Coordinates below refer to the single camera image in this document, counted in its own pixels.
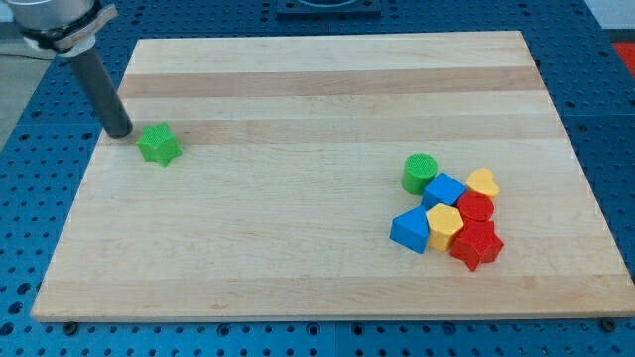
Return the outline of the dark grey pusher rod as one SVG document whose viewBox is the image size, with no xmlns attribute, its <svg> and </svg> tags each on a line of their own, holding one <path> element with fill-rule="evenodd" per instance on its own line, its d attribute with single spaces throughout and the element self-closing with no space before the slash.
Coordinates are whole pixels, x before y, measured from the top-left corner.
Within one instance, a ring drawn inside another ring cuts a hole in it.
<svg viewBox="0 0 635 357">
<path fill-rule="evenodd" d="M 99 52 L 91 48 L 67 61 L 106 134 L 115 139 L 128 136 L 133 130 L 132 121 Z"/>
</svg>

